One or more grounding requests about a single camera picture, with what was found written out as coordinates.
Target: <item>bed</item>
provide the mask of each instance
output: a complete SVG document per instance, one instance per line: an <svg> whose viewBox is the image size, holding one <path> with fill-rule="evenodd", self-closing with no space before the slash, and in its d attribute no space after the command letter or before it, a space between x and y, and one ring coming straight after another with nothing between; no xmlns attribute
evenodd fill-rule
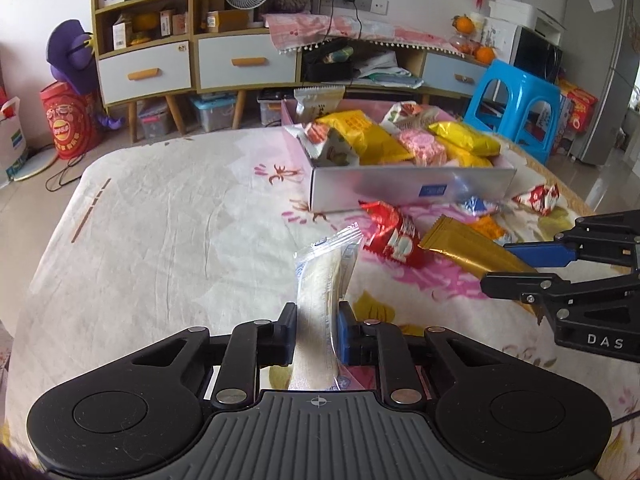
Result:
<svg viewBox="0 0 640 480"><path fill-rule="evenodd" d="M545 168L505 141L518 168L510 193L554 182ZM6 399L6 440L34 460L25 421L46 390L186 327L230 333L240 322L276 319L294 301L292 255L364 213L314 214L300 168L280 128L216 132L110 153L85 172L30 286L18 322ZM525 241L550 240L591 212L561 186L541 219L515 205L498 220ZM453 206L408 208L418 230ZM559 274L574 281L616 275L576 262ZM599 394L613 419L636 411L636 364L559 348L548 323L510 301L489 300L459 267L434 259L399 267L361 252L348 300L360 318L393 322L406 333L441 325ZM598 467L605 479L636 478L636 420L614 428Z"/></svg>

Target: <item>wooden furniture leg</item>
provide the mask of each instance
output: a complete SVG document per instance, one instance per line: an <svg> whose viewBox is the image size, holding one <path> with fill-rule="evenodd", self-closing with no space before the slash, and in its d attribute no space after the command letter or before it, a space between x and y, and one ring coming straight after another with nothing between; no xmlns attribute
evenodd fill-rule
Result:
<svg viewBox="0 0 640 480"><path fill-rule="evenodd" d="M244 102L246 101L246 90L238 90L238 98L236 99L236 111L234 112L233 129L237 130L242 122L244 114Z"/></svg>
<svg viewBox="0 0 640 480"><path fill-rule="evenodd" d="M132 144L138 142L138 103L136 101L129 103L129 136Z"/></svg>
<svg viewBox="0 0 640 480"><path fill-rule="evenodd" d="M182 120L182 115L180 113L180 108L178 108L178 103L175 101L175 96L173 95L165 95L166 103L169 105L169 110L171 111L171 115L174 118L175 126L178 128L178 131L181 135L187 134L187 129L184 127L184 121Z"/></svg>

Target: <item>blue plastic stool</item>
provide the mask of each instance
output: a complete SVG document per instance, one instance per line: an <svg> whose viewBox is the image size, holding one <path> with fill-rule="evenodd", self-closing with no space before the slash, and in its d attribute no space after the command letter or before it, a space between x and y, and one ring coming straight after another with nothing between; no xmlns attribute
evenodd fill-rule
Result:
<svg viewBox="0 0 640 480"><path fill-rule="evenodd" d="M484 93L496 80L503 83L509 93L502 120L500 117L481 112ZM525 130L529 112L538 102L545 102L551 106L551 120L542 142ZM557 86L500 60L495 60L484 73L471 99L466 111L465 123L481 131L497 132L515 142L542 164L546 164L553 147L559 118L560 89Z"/></svg>

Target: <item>red cylindrical container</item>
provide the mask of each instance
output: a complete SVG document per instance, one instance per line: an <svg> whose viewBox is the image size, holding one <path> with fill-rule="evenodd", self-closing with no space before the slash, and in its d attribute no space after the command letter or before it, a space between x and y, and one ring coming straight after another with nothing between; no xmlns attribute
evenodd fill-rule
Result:
<svg viewBox="0 0 640 480"><path fill-rule="evenodd" d="M56 81L40 92L40 99L60 158L82 155L100 143L91 95L78 95L68 83Z"/></svg>

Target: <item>white bag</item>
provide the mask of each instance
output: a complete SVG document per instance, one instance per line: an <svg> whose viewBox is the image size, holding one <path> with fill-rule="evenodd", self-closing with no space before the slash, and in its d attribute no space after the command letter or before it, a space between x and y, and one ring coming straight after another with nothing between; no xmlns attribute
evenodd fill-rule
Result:
<svg viewBox="0 0 640 480"><path fill-rule="evenodd" d="M0 108L0 117L8 107L14 106L15 115L9 119L0 120L0 182L4 174L12 178L27 160L27 142L22 134L18 110L20 99L14 97Z"/></svg>

